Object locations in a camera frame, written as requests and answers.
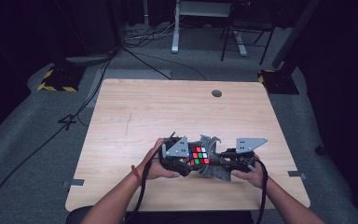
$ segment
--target scratch on table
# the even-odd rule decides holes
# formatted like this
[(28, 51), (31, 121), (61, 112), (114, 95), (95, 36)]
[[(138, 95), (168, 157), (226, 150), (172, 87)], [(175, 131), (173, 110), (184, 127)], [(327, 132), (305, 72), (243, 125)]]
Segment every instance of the scratch on table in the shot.
[(131, 121), (131, 117), (132, 117), (132, 111), (130, 112), (130, 118), (127, 120), (127, 128), (126, 128), (126, 134), (129, 130), (129, 124), (130, 124), (130, 121)]

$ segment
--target rubik's cube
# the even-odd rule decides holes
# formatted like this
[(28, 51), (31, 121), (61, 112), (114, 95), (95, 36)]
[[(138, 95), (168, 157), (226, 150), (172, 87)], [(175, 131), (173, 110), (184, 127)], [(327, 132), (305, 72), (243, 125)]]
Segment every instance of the rubik's cube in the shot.
[(204, 147), (190, 147), (186, 163), (190, 166), (208, 165), (209, 159)]

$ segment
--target person's right arm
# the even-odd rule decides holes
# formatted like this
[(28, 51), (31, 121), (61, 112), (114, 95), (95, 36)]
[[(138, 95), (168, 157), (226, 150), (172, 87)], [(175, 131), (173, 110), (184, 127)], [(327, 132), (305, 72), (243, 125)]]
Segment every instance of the person's right arm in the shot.
[[(233, 170), (231, 174), (247, 180), (253, 186), (261, 189), (263, 183), (261, 165), (256, 162), (255, 166), (256, 172), (245, 173)], [(267, 181), (267, 196), (281, 214), (285, 223), (324, 223), (316, 214), (287, 193), (271, 177), (268, 177)]]

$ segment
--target gray carpet floor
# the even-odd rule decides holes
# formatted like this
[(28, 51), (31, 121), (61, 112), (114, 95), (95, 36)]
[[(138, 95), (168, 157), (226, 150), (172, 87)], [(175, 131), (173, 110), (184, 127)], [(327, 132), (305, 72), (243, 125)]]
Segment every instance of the gray carpet floor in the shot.
[[(177, 54), (171, 54), (171, 35), (129, 50), (176, 62), (169, 63), (138, 54), (158, 70), (171, 71), (171, 77), (175, 80), (203, 80), (200, 72), (211, 81), (256, 82), (257, 71), (271, 68), (271, 62), (290, 34), (290, 29), (276, 31), (263, 65), (258, 64), (262, 48), (248, 47), (249, 55), (241, 57), (235, 45), (228, 46), (225, 60), (220, 62), (223, 47), (220, 32), (219, 29), (183, 31)], [(253, 35), (243, 36), (245, 41), (254, 38)], [(264, 35), (260, 41), (265, 41), (266, 37)], [(96, 74), (101, 72), (101, 65), (89, 67), (78, 92), (37, 91), (50, 66), (47, 64), (31, 76), (28, 84), (32, 94), (0, 126), (0, 183), (59, 130), (62, 126), (58, 123), (59, 119), (75, 114), (86, 100)], [(117, 54), (108, 69), (109, 73), (117, 70), (151, 70), (124, 50)], [(147, 74), (139, 78), (150, 78)], [(320, 157), (314, 152), (323, 142), (307, 97), (307, 86), (299, 70), (293, 73), (293, 79), (299, 95), (270, 95), (269, 99), (298, 171), (308, 177), (303, 181), (310, 196), (310, 209), (326, 223), (358, 223), (358, 210), (351, 203), (348, 184), (328, 156)], [(79, 118), (88, 124), (92, 113), (93, 107), (87, 107)], [(65, 209), (68, 189), (62, 187), (62, 182), (72, 179), (88, 130), (78, 118), (76, 121), (68, 131), (61, 131), (35, 153), (0, 189), (0, 224), (65, 222), (69, 214)], [(275, 210), (266, 211), (263, 220), (263, 223), (282, 223)]]

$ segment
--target desk leg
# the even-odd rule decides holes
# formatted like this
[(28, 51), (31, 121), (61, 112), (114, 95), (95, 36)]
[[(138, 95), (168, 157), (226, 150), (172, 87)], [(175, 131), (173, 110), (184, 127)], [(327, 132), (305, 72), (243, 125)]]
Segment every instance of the desk leg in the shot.
[(243, 45), (244, 42), (242, 40), (241, 34), (242, 32), (236, 32), (234, 31), (235, 40), (237, 41), (238, 49), (240, 50), (240, 54), (242, 57), (248, 56), (248, 52), (246, 51), (245, 46)]
[(172, 53), (177, 53), (179, 51), (179, 15), (180, 15), (180, 0), (176, 0), (176, 9), (175, 9), (175, 29), (173, 31), (173, 40), (172, 40)]

